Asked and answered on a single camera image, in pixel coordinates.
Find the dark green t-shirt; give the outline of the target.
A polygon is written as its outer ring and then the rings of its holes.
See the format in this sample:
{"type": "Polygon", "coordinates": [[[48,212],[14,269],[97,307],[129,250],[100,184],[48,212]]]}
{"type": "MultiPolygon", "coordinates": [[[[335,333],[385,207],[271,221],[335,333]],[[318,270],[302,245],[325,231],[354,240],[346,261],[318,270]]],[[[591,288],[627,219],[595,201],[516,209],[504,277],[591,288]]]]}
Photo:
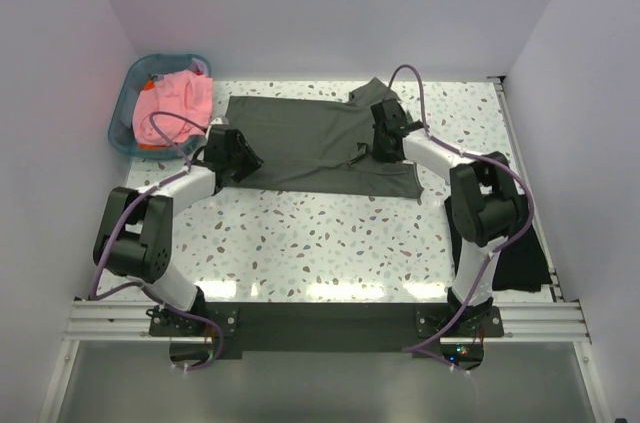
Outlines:
{"type": "Polygon", "coordinates": [[[345,103],[232,95],[226,118],[263,160],[236,186],[418,199],[423,188],[414,165],[372,155],[371,106],[391,95],[377,78],[352,90],[345,103]]]}

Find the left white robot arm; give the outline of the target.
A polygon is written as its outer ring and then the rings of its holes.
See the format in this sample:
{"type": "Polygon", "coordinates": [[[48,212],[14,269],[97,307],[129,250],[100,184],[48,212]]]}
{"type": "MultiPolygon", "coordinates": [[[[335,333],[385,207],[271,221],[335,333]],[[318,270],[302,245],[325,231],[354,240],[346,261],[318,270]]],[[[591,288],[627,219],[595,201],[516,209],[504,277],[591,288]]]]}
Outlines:
{"type": "Polygon", "coordinates": [[[193,204],[255,173],[263,160],[243,133],[228,124],[210,128],[205,145],[179,172],[139,188],[116,187],[106,202],[93,249],[96,265],[89,298],[98,301],[105,271],[138,286],[165,307],[185,335],[200,333],[207,323],[202,291],[172,262],[173,222],[193,204]]]}

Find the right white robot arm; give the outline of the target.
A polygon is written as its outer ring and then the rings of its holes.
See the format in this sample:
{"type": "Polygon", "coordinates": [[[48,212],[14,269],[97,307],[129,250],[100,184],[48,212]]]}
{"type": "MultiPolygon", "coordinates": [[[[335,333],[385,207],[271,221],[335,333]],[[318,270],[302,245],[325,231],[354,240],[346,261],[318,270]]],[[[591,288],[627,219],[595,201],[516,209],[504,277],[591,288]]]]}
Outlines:
{"type": "Polygon", "coordinates": [[[371,112],[376,160],[413,162],[449,185],[451,221],[462,243],[445,322],[452,333],[469,335],[491,304],[502,249],[529,216],[516,188],[521,180],[502,153],[481,155],[446,142],[411,122],[393,99],[371,112]]]}

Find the pink t-shirt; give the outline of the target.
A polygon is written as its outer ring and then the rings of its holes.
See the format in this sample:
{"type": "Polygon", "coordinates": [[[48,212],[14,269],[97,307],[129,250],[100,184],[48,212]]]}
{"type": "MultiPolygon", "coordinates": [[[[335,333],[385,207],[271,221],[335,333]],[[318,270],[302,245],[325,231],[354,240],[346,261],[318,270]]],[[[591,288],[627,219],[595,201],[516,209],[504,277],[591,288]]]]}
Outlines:
{"type": "Polygon", "coordinates": [[[181,144],[191,136],[200,135],[199,127],[208,126],[213,112],[213,79],[183,70],[164,75],[154,83],[152,90],[140,92],[134,109],[132,123],[137,142],[158,147],[168,145],[151,124],[150,114],[158,111],[179,115],[195,123],[157,115],[154,122],[174,143],[181,144]]]}

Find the teal laundry basket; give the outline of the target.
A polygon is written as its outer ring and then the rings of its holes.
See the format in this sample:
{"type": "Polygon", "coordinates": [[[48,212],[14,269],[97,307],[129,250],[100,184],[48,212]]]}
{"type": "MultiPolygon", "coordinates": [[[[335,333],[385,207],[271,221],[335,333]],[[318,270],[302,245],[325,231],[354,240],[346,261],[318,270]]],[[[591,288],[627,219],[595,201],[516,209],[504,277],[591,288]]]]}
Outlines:
{"type": "Polygon", "coordinates": [[[141,147],[135,138],[132,121],[139,94],[153,77],[187,69],[203,70],[207,75],[211,73],[208,60],[193,53],[150,54],[137,60],[129,68],[107,133],[108,141],[115,150],[130,157],[148,160],[168,161],[178,158],[178,154],[170,147],[141,147]]]}

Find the black folded t-shirt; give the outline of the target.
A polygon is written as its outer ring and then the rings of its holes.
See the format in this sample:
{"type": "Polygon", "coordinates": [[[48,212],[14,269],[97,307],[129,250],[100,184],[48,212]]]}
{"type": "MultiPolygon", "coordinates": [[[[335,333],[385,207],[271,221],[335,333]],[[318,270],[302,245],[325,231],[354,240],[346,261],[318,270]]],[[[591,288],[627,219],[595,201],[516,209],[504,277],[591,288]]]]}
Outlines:
{"type": "Polygon", "coordinates": [[[501,252],[493,279],[494,291],[536,293],[551,285],[547,259],[533,227],[501,252]]]}

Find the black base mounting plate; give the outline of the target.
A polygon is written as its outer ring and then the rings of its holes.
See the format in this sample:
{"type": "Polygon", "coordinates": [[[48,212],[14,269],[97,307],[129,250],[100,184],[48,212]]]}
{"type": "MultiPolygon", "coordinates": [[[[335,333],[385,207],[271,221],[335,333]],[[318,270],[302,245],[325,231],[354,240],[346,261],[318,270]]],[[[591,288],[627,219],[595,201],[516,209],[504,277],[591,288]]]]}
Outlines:
{"type": "Polygon", "coordinates": [[[155,306],[149,335],[170,339],[176,361],[240,359],[247,352],[398,352],[428,339],[453,316],[446,303],[210,302],[200,322],[155,306]]]}

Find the aluminium frame rail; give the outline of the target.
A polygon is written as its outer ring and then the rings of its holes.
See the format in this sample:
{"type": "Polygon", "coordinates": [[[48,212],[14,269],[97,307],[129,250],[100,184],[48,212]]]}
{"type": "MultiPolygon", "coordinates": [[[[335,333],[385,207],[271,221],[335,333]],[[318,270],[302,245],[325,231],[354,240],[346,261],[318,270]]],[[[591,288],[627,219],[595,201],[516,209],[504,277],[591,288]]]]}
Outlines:
{"type": "MultiPolygon", "coordinates": [[[[73,304],[64,336],[71,340],[133,341],[148,339],[150,301],[104,301],[73,304]]],[[[499,303],[504,337],[513,342],[591,340],[578,303],[499,303]]]]}

